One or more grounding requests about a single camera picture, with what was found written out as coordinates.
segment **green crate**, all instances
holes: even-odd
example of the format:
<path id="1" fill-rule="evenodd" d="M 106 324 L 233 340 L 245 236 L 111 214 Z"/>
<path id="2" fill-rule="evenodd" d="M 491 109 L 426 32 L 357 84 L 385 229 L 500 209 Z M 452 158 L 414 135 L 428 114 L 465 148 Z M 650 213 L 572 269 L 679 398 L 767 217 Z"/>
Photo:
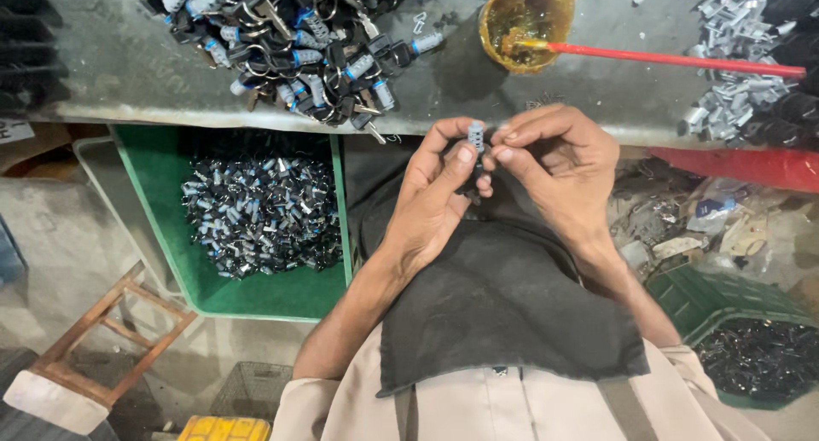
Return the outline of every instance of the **green crate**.
<path id="1" fill-rule="evenodd" d="M 246 279 L 217 274 L 205 251 L 191 246 L 195 229 L 185 220 L 179 185 L 190 173 L 187 140 L 179 127 L 118 125 L 119 154 L 134 183 L 151 227 L 188 305 L 203 316 L 284 321 L 318 321 L 341 298 L 352 279 L 338 140 L 330 135 L 344 262 L 316 273 L 311 268 Z"/>
<path id="2" fill-rule="evenodd" d="M 816 320 L 775 285 L 726 274 L 710 274 L 683 266 L 661 273 L 646 289 L 666 312 L 682 341 L 693 347 L 733 318 L 786 321 L 819 327 Z M 786 405 L 749 396 L 719 393 L 729 406 L 778 410 Z"/>

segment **black apron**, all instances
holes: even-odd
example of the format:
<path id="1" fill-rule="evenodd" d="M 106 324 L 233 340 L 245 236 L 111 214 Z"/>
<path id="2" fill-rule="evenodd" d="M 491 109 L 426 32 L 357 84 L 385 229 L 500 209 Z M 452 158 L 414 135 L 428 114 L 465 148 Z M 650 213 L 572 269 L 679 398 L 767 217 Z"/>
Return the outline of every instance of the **black apron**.
<path id="1" fill-rule="evenodd" d="M 381 242 L 420 138 L 386 146 L 369 136 L 343 138 L 348 220 L 366 260 Z M 647 373 L 630 312 L 579 285 L 571 256 L 532 215 L 516 180 L 500 173 L 492 185 L 495 196 L 468 212 L 479 220 L 462 220 L 441 255 L 386 313 L 376 396 L 487 366 L 593 381 Z"/>

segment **beige shirt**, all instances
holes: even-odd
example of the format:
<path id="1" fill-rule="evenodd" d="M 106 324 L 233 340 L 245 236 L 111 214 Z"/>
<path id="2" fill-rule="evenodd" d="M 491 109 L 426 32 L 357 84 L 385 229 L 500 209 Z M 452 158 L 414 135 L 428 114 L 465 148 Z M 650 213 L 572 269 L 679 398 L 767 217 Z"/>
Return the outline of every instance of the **beige shirt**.
<path id="1" fill-rule="evenodd" d="M 690 348 L 644 343 L 651 372 L 632 377 L 630 385 L 659 440 L 769 441 L 717 401 Z M 399 441 L 394 397 L 375 397 L 381 389 L 380 344 L 378 325 L 340 382 L 288 383 L 271 441 Z M 422 441 L 626 440 L 594 382 L 510 367 L 506 375 L 488 368 L 451 372 L 415 387 Z"/>

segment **metal workbench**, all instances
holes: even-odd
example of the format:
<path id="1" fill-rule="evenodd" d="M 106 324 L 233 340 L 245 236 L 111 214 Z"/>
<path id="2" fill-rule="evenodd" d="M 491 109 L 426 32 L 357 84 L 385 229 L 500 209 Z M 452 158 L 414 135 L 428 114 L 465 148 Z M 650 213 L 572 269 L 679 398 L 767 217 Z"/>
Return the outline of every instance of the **metal workbench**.
<path id="1" fill-rule="evenodd" d="M 561 94 L 623 143 L 700 144 L 679 137 L 677 124 L 710 83 L 696 69 L 563 55 L 538 75 L 510 75 L 482 50 L 477 17 L 486 0 L 406 0 L 378 19 L 393 38 L 413 38 L 412 17 L 427 13 L 424 33 L 445 44 L 390 80 L 398 105 L 375 124 L 382 133 L 422 134 L 436 119 L 474 116 L 499 124 L 544 91 Z M 700 0 L 577 0 L 569 41 L 614 49 L 680 54 L 697 43 Z M 255 126 L 312 132 L 355 132 L 259 103 L 229 91 L 235 70 L 208 68 L 178 45 L 161 17 L 138 0 L 51 0 L 64 27 L 55 29 L 72 95 L 37 119 L 94 119 L 186 125 Z"/>

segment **man's right hand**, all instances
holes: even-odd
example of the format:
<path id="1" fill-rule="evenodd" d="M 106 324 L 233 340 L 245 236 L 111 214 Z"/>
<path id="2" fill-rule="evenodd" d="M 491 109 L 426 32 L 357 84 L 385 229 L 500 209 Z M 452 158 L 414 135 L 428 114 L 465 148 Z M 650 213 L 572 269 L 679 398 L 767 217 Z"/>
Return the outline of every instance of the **man's right hand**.
<path id="1" fill-rule="evenodd" d="M 491 142 L 491 155 L 576 256 L 613 249 L 606 203 L 619 146 L 611 135 L 574 107 L 550 105 L 515 116 Z"/>

